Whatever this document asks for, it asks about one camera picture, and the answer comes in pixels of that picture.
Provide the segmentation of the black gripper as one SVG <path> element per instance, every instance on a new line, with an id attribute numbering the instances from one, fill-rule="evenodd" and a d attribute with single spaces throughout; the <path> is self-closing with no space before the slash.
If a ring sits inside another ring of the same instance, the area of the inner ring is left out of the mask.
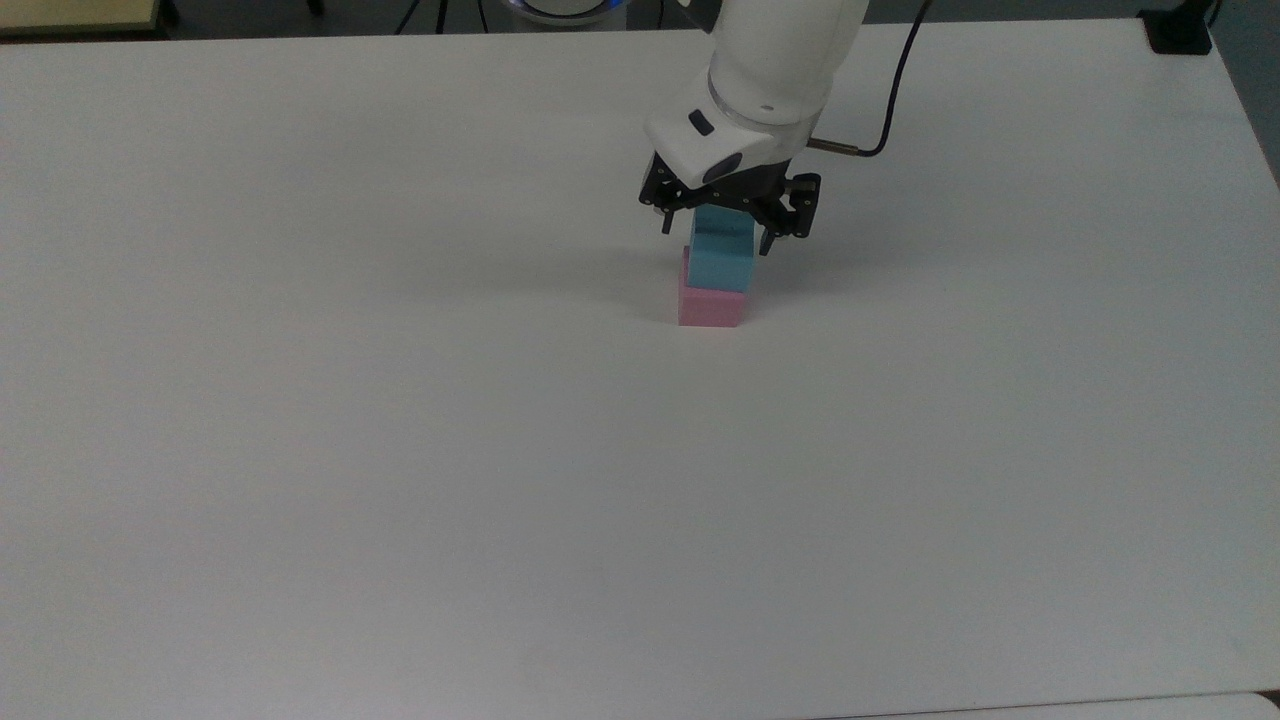
<path id="1" fill-rule="evenodd" d="M 762 228 L 758 254 L 764 258 L 777 240 L 808 237 L 819 206 L 822 177 L 817 173 L 788 176 L 788 161 L 756 167 L 692 187 L 655 155 L 646 169 L 639 201 L 660 215 L 662 234 L 669 234 L 677 211 L 708 205 L 745 211 Z"/>

